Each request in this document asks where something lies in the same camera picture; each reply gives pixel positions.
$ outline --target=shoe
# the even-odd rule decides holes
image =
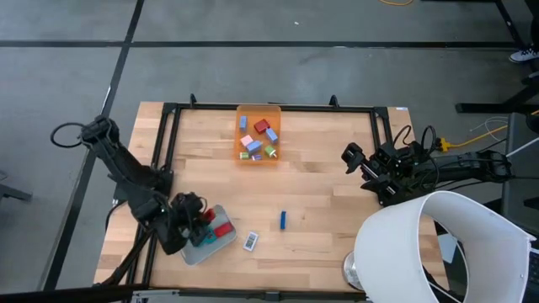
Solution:
[[[531,47],[527,50],[517,51],[513,55],[509,56],[509,60],[514,63],[523,63],[537,58],[539,58],[539,52]]]

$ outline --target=small card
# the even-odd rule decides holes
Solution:
[[[259,239],[259,235],[257,235],[254,232],[250,231],[249,236],[247,237],[247,240],[245,241],[245,244],[243,244],[243,248],[245,248],[248,251],[252,252],[253,249],[254,249],[254,244],[256,244],[256,241],[258,239]]]

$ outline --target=orange bin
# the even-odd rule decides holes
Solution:
[[[247,130],[242,132],[239,130],[239,118],[247,116]],[[266,119],[269,127],[277,135],[277,144],[271,144],[271,141],[266,137],[265,132],[260,134],[254,129],[254,125],[262,119]],[[239,105],[236,109],[236,135],[234,139],[234,157],[239,164],[248,165],[275,165],[280,159],[280,107],[276,105]],[[246,152],[240,141],[243,137],[250,135],[253,141],[261,141],[262,149],[255,154],[262,155],[262,160],[253,161],[252,159],[241,160],[240,152]],[[265,148],[271,145],[277,154],[277,157],[269,157]]]

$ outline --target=concrete floor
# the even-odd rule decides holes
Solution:
[[[0,40],[123,40],[135,0],[0,0]],[[526,37],[530,13],[507,2]],[[135,40],[510,41],[491,3],[416,0],[146,0]],[[0,170],[3,181],[34,193],[0,205],[0,293],[31,291],[58,232],[84,155],[49,142],[65,121],[89,122],[101,110],[117,48],[0,48]],[[408,107],[415,135],[433,125],[451,142],[489,115],[457,114],[459,102],[501,102],[529,69],[500,50],[325,48],[131,49],[111,112],[127,144],[141,101],[341,104]],[[75,136],[66,130],[60,137]],[[475,150],[494,142],[469,146]],[[59,282],[91,285],[114,185],[98,162]],[[493,184],[463,189],[499,197]]]

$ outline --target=blue block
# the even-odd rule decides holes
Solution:
[[[258,152],[260,149],[262,149],[262,142],[253,141],[249,143],[245,148],[247,148],[249,156],[252,156],[255,152]]]
[[[208,234],[205,236],[203,241],[204,244],[211,244],[217,240],[216,233],[210,228]]]
[[[286,211],[281,211],[280,213],[280,229],[284,230],[286,227]]]
[[[273,145],[277,144],[277,139],[278,138],[277,138],[276,133],[272,129],[267,129],[266,130],[266,136],[271,141],[271,144],[273,144]]]
[[[239,130],[242,132],[247,130],[247,116],[239,117]]]

